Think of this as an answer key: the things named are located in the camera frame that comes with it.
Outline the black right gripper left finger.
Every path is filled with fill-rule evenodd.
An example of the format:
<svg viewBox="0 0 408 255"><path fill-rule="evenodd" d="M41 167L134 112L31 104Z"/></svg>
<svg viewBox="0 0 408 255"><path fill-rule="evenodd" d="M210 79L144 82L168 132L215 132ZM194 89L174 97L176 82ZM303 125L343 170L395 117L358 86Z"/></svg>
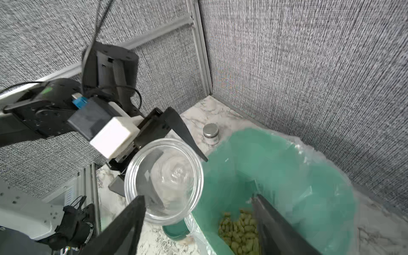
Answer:
<svg viewBox="0 0 408 255"><path fill-rule="evenodd" d="M146 214L146 200L138 195L112 221L109 226L80 252L81 255L114 255L131 235L130 245L126 255L135 255Z"/></svg>

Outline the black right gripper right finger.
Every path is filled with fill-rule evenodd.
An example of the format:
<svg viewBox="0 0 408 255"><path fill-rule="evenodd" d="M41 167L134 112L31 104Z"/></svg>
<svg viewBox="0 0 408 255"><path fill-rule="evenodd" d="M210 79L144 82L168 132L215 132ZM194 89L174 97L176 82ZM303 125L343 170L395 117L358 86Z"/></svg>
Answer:
<svg viewBox="0 0 408 255"><path fill-rule="evenodd" d="M319 255L262 195L251 198L263 255Z"/></svg>

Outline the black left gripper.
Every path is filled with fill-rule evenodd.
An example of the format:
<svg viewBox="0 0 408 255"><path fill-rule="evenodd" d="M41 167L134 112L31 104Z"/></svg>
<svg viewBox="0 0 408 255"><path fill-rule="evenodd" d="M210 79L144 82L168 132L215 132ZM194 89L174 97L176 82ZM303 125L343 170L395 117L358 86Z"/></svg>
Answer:
<svg viewBox="0 0 408 255"><path fill-rule="evenodd" d="M107 162L107 166L112 171L119 172L119 175L109 184L111 192L124 196L124 179L128 165L138 151L144 146L157 139L165 138L172 129L194 152L205 162L208 158L195 143L187 125L184 123L177 111L168 107L165 111L155 108L138 125L140 132L133 141L116 158ZM161 149L153 149L144 157L140 155L137 160L136 192L137 195L144 196L146 205L151 210L163 210L164 204L153 184L153 168L156 162L162 157Z"/></svg>

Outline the orange-lidded peanut jar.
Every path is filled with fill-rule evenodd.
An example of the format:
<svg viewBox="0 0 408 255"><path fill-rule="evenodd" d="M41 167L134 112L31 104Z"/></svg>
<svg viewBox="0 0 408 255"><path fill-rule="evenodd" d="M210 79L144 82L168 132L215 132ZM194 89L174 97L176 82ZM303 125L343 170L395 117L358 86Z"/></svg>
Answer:
<svg viewBox="0 0 408 255"><path fill-rule="evenodd" d="M155 140L136 153L127 167L124 192L126 203L136 198L137 158L153 149L164 153L153 168L153 184L164 204L163 210L146 205L145 220L156 225L172 225L186 218L196 207L204 187L200 157L184 141L173 138Z"/></svg>

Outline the green-lidded peanut jar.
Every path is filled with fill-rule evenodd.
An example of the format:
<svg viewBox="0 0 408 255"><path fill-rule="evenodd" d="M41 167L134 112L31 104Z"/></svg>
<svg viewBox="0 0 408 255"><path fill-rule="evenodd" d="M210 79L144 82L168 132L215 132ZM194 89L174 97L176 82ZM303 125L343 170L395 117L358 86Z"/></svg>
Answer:
<svg viewBox="0 0 408 255"><path fill-rule="evenodd" d="M162 226L162 229L165 235L173 241L184 240L190 234L190 231L184 220L181 220L180 222L172 225Z"/></svg>

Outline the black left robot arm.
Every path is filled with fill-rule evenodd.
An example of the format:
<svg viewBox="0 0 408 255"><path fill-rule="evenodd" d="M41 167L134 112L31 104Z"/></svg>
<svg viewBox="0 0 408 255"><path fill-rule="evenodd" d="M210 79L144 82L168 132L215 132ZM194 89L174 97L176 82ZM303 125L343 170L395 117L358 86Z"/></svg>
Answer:
<svg viewBox="0 0 408 255"><path fill-rule="evenodd" d="M196 207L207 157L174 108L144 116L133 105L136 53L94 42L82 63L81 82L43 81L1 109L1 146L77 132L120 172L127 205L101 230L96 204L85 195L56 206L1 182L1 226L53 251L113 255L128 243L134 255L144 221L171 225Z"/></svg>

